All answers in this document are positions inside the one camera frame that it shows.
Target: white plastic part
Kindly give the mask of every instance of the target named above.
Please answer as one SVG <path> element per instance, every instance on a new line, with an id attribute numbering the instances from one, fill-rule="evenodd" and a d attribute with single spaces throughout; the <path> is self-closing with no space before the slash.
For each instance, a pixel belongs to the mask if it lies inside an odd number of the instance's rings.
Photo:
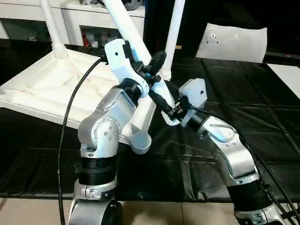
<path id="1" fill-rule="evenodd" d="M 208 23 L 196 57 L 261 63 L 266 49 L 267 28 L 251 30 Z"/>
<path id="2" fill-rule="evenodd" d="M 60 35 L 58 33 L 55 21 L 53 19 L 53 15 L 51 13 L 51 8 L 49 4 L 49 0 L 40 0 L 40 4 L 43 10 L 43 14 L 45 17 L 45 21 L 47 24 L 47 28 L 52 41 L 52 50 L 55 54 L 55 57 L 58 59 L 66 58 L 67 51 L 66 47 L 60 39 Z"/>
<path id="3" fill-rule="evenodd" d="M 111 14 L 113 20 L 118 26 L 124 40 L 129 41 L 135 60 L 142 61 L 144 65 L 148 65 L 151 60 L 151 55 L 146 48 L 141 36 L 135 28 L 128 12 L 126 11 L 121 0 L 103 0 L 106 8 Z M 171 96 L 164 80 L 155 83 L 152 87 L 157 94 L 161 95 L 171 107 L 175 107 L 175 101 Z M 179 124 L 178 120 L 170 122 L 170 119 L 164 113 L 162 114 L 166 123 L 170 126 Z"/>
<path id="4" fill-rule="evenodd" d="M 0 107 L 63 123 L 67 104 L 79 79 L 99 57 L 67 50 L 68 58 L 57 59 L 51 52 L 0 86 Z M 91 115 L 102 97 L 119 82 L 109 66 L 100 63 L 76 94 L 67 126 L 78 129 Z M 131 136 L 148 131 L 155 104 L 150 97 L 139 100 L 131 121 L 124 127 L 120 142 L 130 144 Z"/>
<path id="5" fill-rule="evenodd" d="M 119 82 L 125 78 L 130 78 L 138 82 L 141 86 L 141 97 L 144 98 L 149 93 L 149 86 L 147 82 L 132 69 L 130 61 L 126 58 L 124 53 L 124 44 L 125 41 L 123 39 L 115 39 L 105 45 L 108 64 Z"/>
<path id="6" fill-rule="evenodd" d="M 268 66 L 300 98 L 300 68 L 276 64 L 268 64 Z"/>
<path id="7" fill-rule="evenodd" d="M 141 130 L 132 135 L 130 138 L 131 149 L 139 155 L 148 152 L 151 146 L 152 139 L 147 131 Z"/>
<path id="8" fill-rule="evenodd" d="M 172 66 L 173 57 L 175 53 L 175 47 L 176 47 L 179 28 L 181 24 L 184 4 L 185 4 L 185 0 L 175 0 L 167 44 L 165 46 L 165 52 L 167 53 L 167 57 L 161 69 L 162 78 L 165 80 L 170 80 L 172 76 L 171 66 Z"/>

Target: white metal stand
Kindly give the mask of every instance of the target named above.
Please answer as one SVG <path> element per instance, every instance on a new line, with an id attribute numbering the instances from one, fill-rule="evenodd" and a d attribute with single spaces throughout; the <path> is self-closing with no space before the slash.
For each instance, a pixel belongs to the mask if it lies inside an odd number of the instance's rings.
<path id="1" fill-rule="evenodd" d="M 181 18 L 183 14 L 185 0 L 176 0 L 173 8 L 173 14 L 168 34 L 168 40 L 165 47 L 165 52 L 167 53 L 167 58 L 161 69 L 162 77 L 165 80 L 171 79 L 171 66 L 173 62 L 173 57 L 176 48 L 176 42 L 178 38 L 179 28 L 181 24 Z"/>

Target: black wire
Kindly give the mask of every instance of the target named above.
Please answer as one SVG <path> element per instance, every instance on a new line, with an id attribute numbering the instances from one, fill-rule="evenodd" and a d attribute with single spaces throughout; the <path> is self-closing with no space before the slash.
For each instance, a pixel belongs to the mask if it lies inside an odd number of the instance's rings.
<path id="1" fill-rule="evenodd" d="M 269 193 L 270 198 L 272 199 L 272 201 L 277 205 L 277 207 L 280 209 L 280 211 L 282 212 L 282 219 L 287 219 L 292 225 L 296 225 L 295 222 L 293 221 L 291 216 L 288 216 L 288 213 L 286 212 L 286 210 L 279 204 L 278 200 L 275 198 L 275 196 L 272 193 Z"/>
<path id="2" fill-rule="evenodd" d="M 64 121 L 62 124 L 62 129 L 61 129 L 61 136 L 60 136 L 60 146 L 58 148 L 58 155 L 57 155 L 57 179 L 58 179 L 58 203 L 59 203 L 59 211 L 60 211 L 60 224 L 61 225 L 65 225 L 66 221 L 65 221 L 65 217 L 64 217 L 64 207 L 62 204 L 62 191 L 61 191 L 61 182 L 60 182 L 60 164 L 61 164 L 61 147 L 62 147 L 62 142 L 64 139 L 64 133 L 66 130 L 66 126 L 67 126 L 67 121 L 68 121 L 68 116 L 70 113 L 70 109 L 71 109 L 71 105 L 73 103 L 74 97 L 78 91 L 78 89 L 80 88 L 80 86 L 82 85 L 82 83 L 84 82 L 84 80 L 87 78 L 87 76 L 90 74 L 90 72 L 100 63 L 102 62 L 103 59 L 98 59 L 87 71 L 86 73 L 83 75 L 83 77 L 80 79 L 80 81 L 78 82 L 78 84 L 76 85 L 76 87 L 74 88 L 74 91 L 70 97 L 69 103 L 67 105 L 67 109 L 66 109 L 66 113 L 65 113 L 65 117 L 64 117 Z"/>
<path id="3" fill-rule="evenodd" d="M 287 200 L 287 203 L 289 203 L 290 207 L 292 208 L 292 211 L 295 214 L 295 217 L 296 217 L 296 220 L 297 220 L 298 224 L 300 224 L 299 213 L 297 212 L 297 210 L 296 210 L 294 204 L 292 203 L 291 199 L 289 198 L 289 196 L 283 190 L 282 186 L 278 182 L 278 180 L 275 177 L 274 173 L 272 172 L 272 170 L 266 165 L 266 163 L 258 155 L 256 155 L 256 157 L 257 157 L 258 161 L 260 161 L 261 164 L 263 165 L 263 167 L 266 169 L 266 171 L 268 172 L 268 174 L 270 175 L 270 177 L 272 178 L 272 180 L 274 181 L 274 183 L 276 184 L 276 186 L 278 187 L 278 189 L 280 190 L 280 192 L 282 193 L 282 195 L 285 197 L 285 199 Z"/>
<path id="4" fill-rule="evenodd" d="M 221 118 L 221 117 L 219 117 L 219 116 L 216 116 L 216 115 L 214 115 L 214 114 L 212 114 L 212 113 L 210 113 L 210 112 L 208 112 L 208 111 L 206 111 L 206 110 L 200 109 L 200 108 L 198 108 L 198 107 L 194 107 L 194 106 L 192 106 L 192 105 L 190 105 L 189 108 L 190 108 L 190 109 L 193 109 L 193 110 L 195 110 L 195 111 L 197 111 L 197 112 L 200 112 L 200 113 L 203 113 L 203 114 L 206 114 L 206 115 L 209 115 L 209 116 L 216 117 L 216 118 L 218 118 L 218 119 L 220 119 L 220 120 L 225 121 L 226 123 L 228 123 L 228 124 L 230 124 L 230 125 L 232 126 L 231 122 L 229 122 L 228 120 L 223 119 L 223 118 Z M 238 134 L 242 137 L 241 132 L 239 132 L 239 130 L 238 130 L 236 127 L 234 127 L 234 126 L 232 126 L 232 127 L 233 127 L 233 128 L 238 132 Z M 257 171 L 258 171 L 258 173 L 259 173 L 259 175 L 260 175 L 260 177 L 261 177 L 261 181 L 262 181 L 263 185 L 266 186 L 266 183 L 265 183 L 265 181 L 263 180 L 262 173 L 261 173 L 261 171 L 260 171 L 260 169 L 259 169 L 259 167 L 258 167 L 258 165 L 257 165 L 257 160 L 256 160 L 256 159 L 258 159 L 258 160 L 261 162 L 262 166 L 265 168 L 265 170 L 267 171 L 267 173 L 269 174 L 269 176 L 272 178 L 272 180 L 274 181 L 275 185 L 278 187 L 278 189 L 280 190 L 280 192 L 281 192 L 282 195 L 284 196 L 285 200 L 289 203 L 289 205 L 290 205 L 291 208 L 292 208 L 293 213 L 295 214 L 294 216 L 296 217 L 296 220 L 297 220 L 298 224 L 300 224 L 300 216 L 299 216 L 299 213 L 297 212 L 297 210 L 296 210 L 295 206 L 293 205 L 293 203 L 292 203 L 291 199 L 289 198 L 289 196 L 286 194 L 286 192 L 283 190 L 282 186 L 279 184 L 279 182 L 278 182 L 277 178 L 275 177 L 275 175 L 273 174 L 272 170 L 267 166 L 267 164 L 266 164 L 266 163 L 265 163 L 265 162 L 264 162 L 257 154 L 255 154 L 254 152 L 252 152 L 252 151 L 250 150 L 249 145 L 247 145 L 247 148 L 248 148 L 250 154 L 251 154 L 252 157 L 253 157 L 253 161 L 254 161 L 255 166 L 256 166 L 256 168 L 257 168 Z M 283 208 L 281 207 L 281 205 L 278 203 L 277 200 L 276 200 L 274 203 L 280 208 L 280 210 L 283 209 Z"/>

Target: floor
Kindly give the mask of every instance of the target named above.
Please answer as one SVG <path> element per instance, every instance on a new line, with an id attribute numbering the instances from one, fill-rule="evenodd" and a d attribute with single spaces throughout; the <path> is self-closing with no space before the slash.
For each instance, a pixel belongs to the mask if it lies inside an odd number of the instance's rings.
<path id="1" fill-rule="evenodd" d="M 71 201 L 64 201 L 66 219 L 70 205 Z M 122 205 L 124 225 L 238 225 L 230 203 L 122 202 Z M 58 201 L 0 198 L 0 224 L 59 225 Z"/>

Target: black tablecloth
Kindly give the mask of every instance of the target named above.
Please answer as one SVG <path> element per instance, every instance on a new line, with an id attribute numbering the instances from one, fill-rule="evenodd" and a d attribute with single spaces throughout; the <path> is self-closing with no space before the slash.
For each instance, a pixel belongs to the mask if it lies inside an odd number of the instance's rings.
<path id="1" fill-rule="evenodd" d="M 99 54 L 68 46 L 80 52 Z M 49 43 L 0 40 L 0 83 L 9 80 L 51 50 Z M 270 166 L 294 202 L 300 202 L 300 100 L 266 64 L 176 59 L 172 82 L 181 86 L 203 78 L 205 109 L 230 120 L 251 148 Z M 57 147 L 61 125 L 0 108 L 0 197 L 56 198 Z M 210 149 L 189 128 L 168 127 L 158 110 L 145 155 L 119 144 L 118 200 L 229 202 Z M 79 160 L 77 131 L 68 128 L 62 153 L 62 189 L 72 197 Z M 267 173 L 270 189 L 283 201 Z"/>

